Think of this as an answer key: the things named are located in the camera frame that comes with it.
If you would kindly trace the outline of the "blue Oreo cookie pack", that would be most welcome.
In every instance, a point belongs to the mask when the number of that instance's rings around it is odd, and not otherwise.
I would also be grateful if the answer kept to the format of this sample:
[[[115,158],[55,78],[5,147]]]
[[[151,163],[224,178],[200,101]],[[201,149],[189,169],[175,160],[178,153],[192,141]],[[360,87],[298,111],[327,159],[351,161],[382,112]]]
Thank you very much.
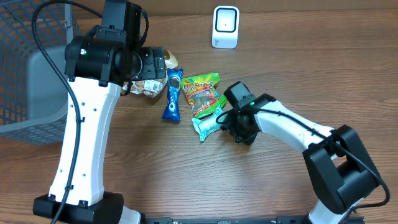
[[[169,119],[174,122],[180,122],[180,111],[178,99],[181,92],[181,82],[183,77],[183,69],[167,69],[168,86],[167,86],[167,106],[162,115],[162,119]]]

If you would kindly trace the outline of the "green Haribo gummy bag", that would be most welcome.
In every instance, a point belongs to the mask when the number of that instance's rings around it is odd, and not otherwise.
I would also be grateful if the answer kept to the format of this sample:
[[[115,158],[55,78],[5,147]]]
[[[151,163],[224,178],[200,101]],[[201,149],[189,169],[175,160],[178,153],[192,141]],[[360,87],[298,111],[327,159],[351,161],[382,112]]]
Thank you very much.
[[[219,73],[208,73],[182,79],[181,88],[192,107],[193,117],[204,118],[223,108],[227,103],[224,95],[220,95],[216,86],[220,81]]]

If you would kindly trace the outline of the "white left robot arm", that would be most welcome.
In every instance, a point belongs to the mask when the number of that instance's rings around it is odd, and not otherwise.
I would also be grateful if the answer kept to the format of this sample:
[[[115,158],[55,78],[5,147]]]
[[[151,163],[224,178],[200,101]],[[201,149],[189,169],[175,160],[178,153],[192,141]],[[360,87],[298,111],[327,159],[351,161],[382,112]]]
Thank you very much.
[[[133,81],[166,77],[164,51],[147,47],[146,11],[130,1],[106,1],[101,25],[74,37],[57,76],[68,91],[68,112],[58,170],[48,194],[34,200],[34,215],[65,223],[139,224],[140,212],[107,192],[103,165],[111,117]]]

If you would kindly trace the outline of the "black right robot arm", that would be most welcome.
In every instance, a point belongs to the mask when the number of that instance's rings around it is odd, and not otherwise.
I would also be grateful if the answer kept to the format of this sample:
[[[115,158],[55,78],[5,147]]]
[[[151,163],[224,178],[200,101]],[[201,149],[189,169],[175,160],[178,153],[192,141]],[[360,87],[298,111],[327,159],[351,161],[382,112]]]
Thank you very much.
[[[362,223],[351,214],[379,186],[385,186],[357,132],[314,123],[287,109],[273,96],[253,95],[242,82],[226,89],[232,109],[217,118],[237,143],[250,145],[258,133],[270,134],[303,155],[318,198],[300,223]]]

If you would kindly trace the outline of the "teal white snack packet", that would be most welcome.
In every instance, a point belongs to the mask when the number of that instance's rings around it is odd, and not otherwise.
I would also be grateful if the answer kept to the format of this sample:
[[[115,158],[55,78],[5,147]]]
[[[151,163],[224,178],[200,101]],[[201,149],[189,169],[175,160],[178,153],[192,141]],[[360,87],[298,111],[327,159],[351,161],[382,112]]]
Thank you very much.
[[[206,120],[192,118],[193,127],[199,134],[200,141],[204,142],[205,139],[213,132],[221,128],[221,124],[217,123],[217,117],[223,113],[223,109],[218,107],[215,112]]]

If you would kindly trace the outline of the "beige clear cookie bag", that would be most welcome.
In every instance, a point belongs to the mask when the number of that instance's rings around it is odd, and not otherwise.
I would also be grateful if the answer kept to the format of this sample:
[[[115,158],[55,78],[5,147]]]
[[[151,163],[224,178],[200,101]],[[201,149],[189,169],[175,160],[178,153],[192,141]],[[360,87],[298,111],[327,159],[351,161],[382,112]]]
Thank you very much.
[[[164,57],[166,69],[177,67],[178,61],[171,51],[164,49]],[[164,89],[168,82],[167,71],[164,79],[140,80],[138,78],[138,74],[141,72],[143,63],[139,52],[134,53],[132,64],[132,79],[124,84],[121,94],[128,95],[129,93],[133,93],[135,95],[146,95],[148,97],[155,98]]]

